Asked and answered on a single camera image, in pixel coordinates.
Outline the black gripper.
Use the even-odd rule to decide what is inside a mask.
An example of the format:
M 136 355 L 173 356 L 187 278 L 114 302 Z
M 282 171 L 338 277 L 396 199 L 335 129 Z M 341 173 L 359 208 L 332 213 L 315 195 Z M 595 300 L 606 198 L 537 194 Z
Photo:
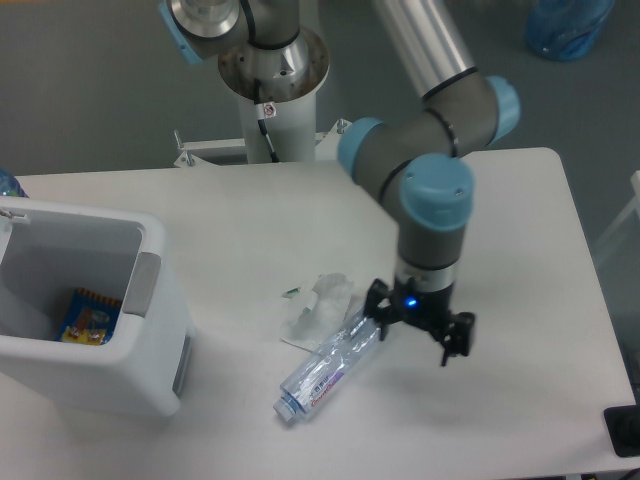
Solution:
M 430 292 L 422 292 L 411 282 L 394 280 L 392 290 L 381 279 L 369 287 L 364 315 L 371 318 L 379 329 L 379 340 L 384 341 L 389 327 L 404 322 L 423 331 L 435 331 L 434 338 L 442 346 L 441 366 L 452 357 L 468 357 L 475 340 L 475 314 L 450 312 L 454 284 Z

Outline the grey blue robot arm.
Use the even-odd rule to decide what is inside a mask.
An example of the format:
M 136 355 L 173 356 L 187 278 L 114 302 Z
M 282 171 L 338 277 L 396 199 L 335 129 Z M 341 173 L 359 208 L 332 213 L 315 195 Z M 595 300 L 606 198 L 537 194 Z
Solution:
M 484 76 L 440 1 L 374 5 L 420 99 L 398 126 L 353 122 L 337 158 L 397 223 L 394 282 L 375 281 L 364 311 L 381 330 L 405 322 L 438 342 L 445 358 L 469 354 L 474 314 L 450 299 L 474 179 L 464 157 L 509 133 L 520 103 L 512 85 Z M 329 71 L 324 42 L 300 21 L 296 1 L 163 1 L 160 15 L 186 61 L 216 58 L 241 110 L 251 163 L 315 157 L 315 95 Z

